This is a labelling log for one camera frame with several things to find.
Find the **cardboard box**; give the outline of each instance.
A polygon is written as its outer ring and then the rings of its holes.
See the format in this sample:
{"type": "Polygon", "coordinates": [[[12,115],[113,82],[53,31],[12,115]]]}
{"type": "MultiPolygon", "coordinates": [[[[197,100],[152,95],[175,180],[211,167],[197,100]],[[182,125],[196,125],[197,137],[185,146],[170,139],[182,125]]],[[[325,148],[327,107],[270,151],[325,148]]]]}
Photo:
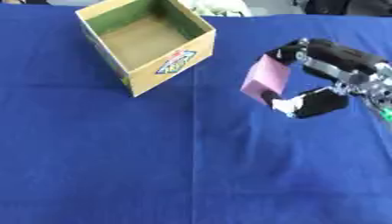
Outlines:
{"type": "Polygon", "coordinates": [[[215,29],[178,0],[106,0],[76,14],[134,96],[213,54],[215,29]]]}

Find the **pink foam cube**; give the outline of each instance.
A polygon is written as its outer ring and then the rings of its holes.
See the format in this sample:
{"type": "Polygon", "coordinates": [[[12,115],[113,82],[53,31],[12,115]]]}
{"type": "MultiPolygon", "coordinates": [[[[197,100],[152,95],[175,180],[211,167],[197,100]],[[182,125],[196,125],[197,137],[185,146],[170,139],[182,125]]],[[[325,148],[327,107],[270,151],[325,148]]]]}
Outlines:
{"type": "Polygon", "coordinates": [[[290,69],[267,54],[249,70],[241,91],[257,101],[267,104],[261,94],[272,90],[281,95],[289,79],[290,69]]]}

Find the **blue cloth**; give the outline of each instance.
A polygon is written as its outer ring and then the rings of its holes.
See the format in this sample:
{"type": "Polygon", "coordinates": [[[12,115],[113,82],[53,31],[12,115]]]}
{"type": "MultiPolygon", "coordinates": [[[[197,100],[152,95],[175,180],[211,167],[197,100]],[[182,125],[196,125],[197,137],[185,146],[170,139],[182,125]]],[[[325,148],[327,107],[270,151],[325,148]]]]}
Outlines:
{"type": "MultiPolygon", "coordinates": [[[[0,223],[392,223],[392,138],[361,101],[294,120],[239,91],[301,37],[392,60],[392,20],[210,17],[214,56],[129,98],[74,11],[0,4],[0,223]]],[[[284,94],[326,84],[294,66],[284,94]]]]}

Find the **printed label on box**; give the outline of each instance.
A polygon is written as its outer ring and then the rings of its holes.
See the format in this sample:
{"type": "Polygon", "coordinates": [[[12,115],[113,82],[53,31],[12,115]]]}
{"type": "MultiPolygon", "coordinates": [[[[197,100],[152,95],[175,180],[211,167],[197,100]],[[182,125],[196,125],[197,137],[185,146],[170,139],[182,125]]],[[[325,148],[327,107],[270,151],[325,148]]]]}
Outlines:
{"type": "Polygon", "coordinates": [[[196,55],[195,51],[176,51],[160,68],[156,74],[176,74],[196,55]]]}

